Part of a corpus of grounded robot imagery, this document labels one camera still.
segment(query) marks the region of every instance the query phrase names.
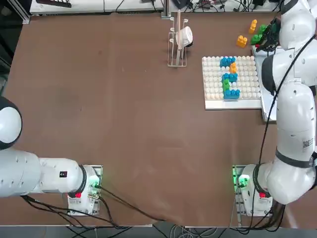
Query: black cable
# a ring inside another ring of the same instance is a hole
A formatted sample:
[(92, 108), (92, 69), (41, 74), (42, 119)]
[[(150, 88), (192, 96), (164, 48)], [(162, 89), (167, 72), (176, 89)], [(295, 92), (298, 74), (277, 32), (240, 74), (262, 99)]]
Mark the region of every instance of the black cable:
[(197, 234), (200, 238), (202, 238), (202, 237), (201, 237), (201, 234), (199, 234), (199, 232), (196, 230), (196, 228), (194, 228), (194, 231), (196, 232), (196, 234)]
[[(83, 227), (83, 228), (85, 228), (85, 229), (89, 229), (89, 228), (87, 228), (86, 226), (84, 226), (78, 219), (76, 219), (75, 217), (73, 217), (73, 216), (71, 216), (71, 215), (68, 215), (67, 213), (64, 213), (64, 212), (58, 212), (58, 211), (52, 211), (52, 210), (48, 210), (48, 209), (45, 209), (45, 208), (41, 208), (41, 207), (38, 207), (38, 206), (35, 206), (35, 205), (33, 205), (30, 201), (28, 201), (27, 199), (25, 199), (25, 198), (23, 198), (31, 207), (33, 207), (33, 208), (35, 208), (35, 209), (38, 209), (38, 210), (41, 210), (41, 211), (46, 211), (46, 212), (51, 212), (51, 213), (56, 213), (56, 214), (58, 214), (58, 215), (60, 215), (60, 214), (63, 214), (63, 215), (65, 215), (65, 216), (68, 216), (68, 217), (70, 217), (70, 218), (72, 218), (72, 219), (74, 219), (75, 221), (77, 221), (78, 222), (78, 224), (81, 226), (81, 227)], [(75, 224), (73, 224), (70, 220), (68, 220), (67, 218), (65, 218), (65, 217), (63, 217), (63, 216), (61, 216), (64, 220), (66, 220), (69, 224), (71, 224), (72, 226), (76, 226)]]
[(276, 7), (272, 10), (272, 11), (275, 11), (277, 9), (277, 7), (279, 6), (279, 11), (281, 11), (281, 6), (282, 6), (282, 3), (284, 2), (284, 0), (281, 1), (281, 3), (277, 3)]
[(109, 193), (109, 194), (112, 195), (113, 197), (119, 199), (119, 200), (122, 201), (126, 206), (128, 206), (128, 207), (130, 207), (130, 208), (133, 208), (134, 210), (138, 211), (139, 213), (141, 213), (141, 214), (143, 214), (143, 215), (145, 215), (145, 216), (147, 216), (147, 217), (149, 217), (149, 218), (151, 218), (151, 219), (153, 219), (153, 220), (156, 220), (156, 221), (159, 221), (159, 222), (164, 222), (164, 221), (165, 221), (164, 219), (160, 219), (160, 218), (151, 216), (150, 214), (148, 214), (148, 213), (146, 213), (146, 212), (140, 210), (139, 208), (137, 208), (137, 207), (131, 205), (131, 204), (128, 203), (127, 201), (123, 200), (122, 198), (118, 197), (118, 196), (115, 195), (114, 193), (110, 192), (109, 190), (107, 190), (107, 189), (105, 189), (105, 188), (103, 188), (103, 187), (101, 187), (101, 186), (96, 186), (96, 187), (97, 187), (97, 188), (100, 188), (101, 190), (103, 190), (103, 191), (105, 191), (105, 192), (107, 192), (107, 193)]
[(152, 225), (155, 229), (157, 229), (158, 232), (160, 232), (165, 238), (168, 238), (167, 235), (164, 234), (159, 228), (157, 228), (154, 224)]
[(121, 4), (123, 4), (124, 0), (121, 1), (121, 3), (117, 6), (117, 8), (115, 9), (115, 12), (117, 12), (118, 8), (121, 6)]
[(283, 217), (284, 217), (284, 212), (285, 212), (285, 205), (284, 205), (284, 207), (283, 207), (283, 211), (282, 211), (282, 216), (281, 216), (281, 220), (280, 220), (280, 222), (278, 223), (278, 226), (274, 229), (274, 230), (268, 230), (268, 229), (266, 229), (268, 232), (276, 232), (278, 229), (279, 229), (279, 227), (281, 226), (281, 224), (282, 224), (282, 221), (283, 221)]
[[(270, 119), (270, 116), (271, 116), (271, 113), (272, 113), (272, 109), (274, 107), (274, 104), (275, 104), (275, 101), (276, 101), (276, 98), (277, 98), (277, 95), (283, 85), (283, 82), (285, 81), (289, 71), (291, 70), (291, 68), (293, 67), (293, 65), (295, 64), (295, 61), (297, 60), (297, 58), (299, 57), (299, 55), (303, 52), (303, 50), (307, 47), (307, 45), (316, 37), (316, 35), (313, 35), (305, 44), (304, 46), (299, 50), (298, 54), (294, 57), (293, 61), (291, 62), (290, 66), (288, 67), (288, 69), (286, 70), (286, 73), (284, 74), (281, 82), (280, 82), (280, 85), (278, 86), (278, 89), (276, 91), (276, 94), (274, 95), (273, 97), (273, 101), (272, 101), (272, 104), (271, 104), (271, 107), (269, 109), (269, 113), (268, 113), (268, 116), (267, 116), (267, 121), (265, 123), (265, 130), (264, 130), (264, 136), (263, 136), (263, 140), (262, 140), (262, 144), (261, 144), (261, 149), (260, 149), (260, 157), (259, 157), (259, 162), (258, 162), (258, 165), (261, 164), (261, 160), (262, 160), (262, 153), (263, 153), (263, 147), (264, 147), (264, 142), (265, 142), (265, 138), (266, 138), (266, 133), (267, 133), (267, 128), (268, 128), (268, 124), (269, 124), (269, 119)], [(254, 197), (255, 197), (255, 190), (256, 188), (254, 187), (254, 192), (253, 192), (253, 199), (252, 199), (252, 216), (251, 216), (251, 222), (250, 222), (250, 226), (249, 228), (247, 229), (247, 233), (242, 233), (244, 235), (247, 235), (249, 232), (250, 232), (250, 229), (251, 229), (251, 226), (252, 226), (252, 221), (253, 221), (253, 210), (254, 210)]]
[(228, 229), (228, 227), (226, 227), (225, 229), (223, 229), (222, 232), (220, 233), (220, 235), (218, 236), (218, 238), (220, 238), (220, 237), (223, 235), (223, 233), (224, 233), (227, 229)]
[(189, 2), (189, 4), (187, 4), (187, 7), (186, 7), (186, 9), (185, 9), (184, 12), (186, 12), (186, 10), (189, 8), (189, 5), (190, 5), (192, 2), (193, 2), (193, 0), (191, 0), (191, 1)]
[(153, 5), (153, 8), (154, 8), (154, 11), (157, 12), (157, 9), (154, 6), (154, 0), (151, 0), (151, 2), (152, 2), (152, 5)]
[(216, 9), (217, 12), (219, 12), (218, 9), (214, 5), (210, 5), (210, 6)]
[(247, 8), (247, 6), (245, 6), (245, 5), (242, 3), (242, 0), (241, 0), (241, 1), (234, 0), (234, 1), (240, 3), (240, 4), (242, 5), (242, 7), (243, 7), (243, 10), (247, 11), (248, 8)]
[(78, 210), (75, 210), (75, 209), (52, 206), (52, 205), (49, 205), (49, 204), (46, 204), (46, 203), (43, 203), (43, 202), (39, 202), (39, 201), (35, 200), (34, 198), (32, 198), (32, 197), (30, 197), (30, 196), (28, 196), (28, 195), (21, 196), (21, 197), (26, 197), (29, 202), (33, 202), (33, 203), (36, 203), (36, 204), (39, 204), (39, 205), (42, 205), (42, 206), (49, 206), (49, 207), (51, 207), (51, 208), (53, 208), (53, 209), (62, 210), (62, 211), (73, 211), (73, 212), (77, 212), (77, 213), (80, 213), (80, 214), (83, 214), (83, 215), (86, 215), (86, 216), (89, 216), (89, 217), (92, 217), (92, 218), (95, 218), (95, 219), (98, 219), (98, 220), (101, 220), (101, 221), (108, 222), (108, 223), (112, 224), (113, 226), (116, 225), (116, 224), (113, 224), (111, 221), (109, 221), (109, 220), (107, 220), (107, 219), (105, 219), (105, 218), (101, 218), (101, 217), (97, 217), (97, 216), (94, 216), (94, 215), (90, 215), (90, 214), (88, 214), (88, 213), (85, 213), (85, 212), (82, 212), (82, 211), (78, 211)]
[(220, 1), (220, 4), (221, 4), (221, 7), (223, 7), (223, 11), (226, 12), (226, 10), (224, 9), (224, 5), (222, 4), (222, 1), (221, 0), (219, 0), (219, 1)]
[(79, 234), (78, 232), (74, 231), (73, 229), (71, 229), (70, 227), (66, 226), (67, 229), (69, 229), (71, 232), (75, 233), (77, 237), (82, 237), (82, 238), (86, 238), (85, 236)]
[(119, 229), (127, 228), (127, 227), (121, 227), (121, 226), (119, 226), (116, 222), (114, 222), (114, 221), (113, 221), (113, 218), (112, 218), (112, 215), (111, 215), (111, 213), (110, 213), (110, 208), (109, 208), (107, 202), (106, 202), (102, 197), (99, 197), (99, 200), (105, 205), (110, 221), (111, 221), (113, 224), (115, 224), (114, 227), (117, 228), (117, 229), (118, 229), (118, 228), (119, 228)]
[(110, 237), (108, 237), (108, 238), (116, 237), (116, 236), (120, 235), (121, 233), (124, 233), (124, 232), (126, 232), (127, 230), (132, 229), (132, 228), (133, 228), (133, 227), (128, 227), (127, 229), (125, 229), (125, 230), (123, 230), (123, 231), (120, 231), (120, 232), (118, 232), (117, 234), (114, 234), (114, 235), (112, 235), (112, 236), (110, 236)]

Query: white pegboard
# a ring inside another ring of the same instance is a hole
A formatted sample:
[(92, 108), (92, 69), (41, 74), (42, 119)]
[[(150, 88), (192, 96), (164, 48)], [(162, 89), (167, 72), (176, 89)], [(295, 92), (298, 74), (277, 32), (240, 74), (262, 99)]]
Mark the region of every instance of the white pegboard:
[(224, 100), (222, 75), (229, 67), (220, 67), (223, 57), (203, 57), (205, 107), (208, 109), (260, 109), (261, 92), (256, 63), (253, 56), (234, 56), (238, 79), (230, 83), (230, 90), (240, 90), (238, 100)]

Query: red button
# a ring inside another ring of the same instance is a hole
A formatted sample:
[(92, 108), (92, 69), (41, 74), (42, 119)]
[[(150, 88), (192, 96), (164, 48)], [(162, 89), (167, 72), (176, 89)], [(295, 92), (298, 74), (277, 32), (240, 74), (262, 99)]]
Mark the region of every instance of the red button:
[(264, 192), (259, 192), (260, 198), (265, 197), (265, 193)]

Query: green lego brick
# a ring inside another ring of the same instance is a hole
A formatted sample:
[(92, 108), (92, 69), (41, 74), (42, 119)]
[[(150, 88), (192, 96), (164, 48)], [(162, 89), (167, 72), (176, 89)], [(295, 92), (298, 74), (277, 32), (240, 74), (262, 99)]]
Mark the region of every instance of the green lego brick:
[(262, 25), (259, 27), (258, 35), (263, 34), (263, 32), (265, 31), (266, 28), (267, 28), (267, 25), (262, 24)]
[(251, 45), (257, 44), (260, 41), (261, 38), (262, 38), (262, 35), (254, 35), (251, 38)]
[(222, 88), (224, 92), (229, 89), (229, 79), (223, 81)]

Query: green indicator light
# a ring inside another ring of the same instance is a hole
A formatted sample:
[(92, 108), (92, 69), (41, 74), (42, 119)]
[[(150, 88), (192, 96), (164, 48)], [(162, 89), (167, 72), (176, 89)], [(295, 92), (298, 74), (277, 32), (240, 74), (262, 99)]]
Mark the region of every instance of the green indicator light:
[(248, 175), (240, 175), (239, 177), (239, 187), (246, 187), (248, 185), (250, 176)]

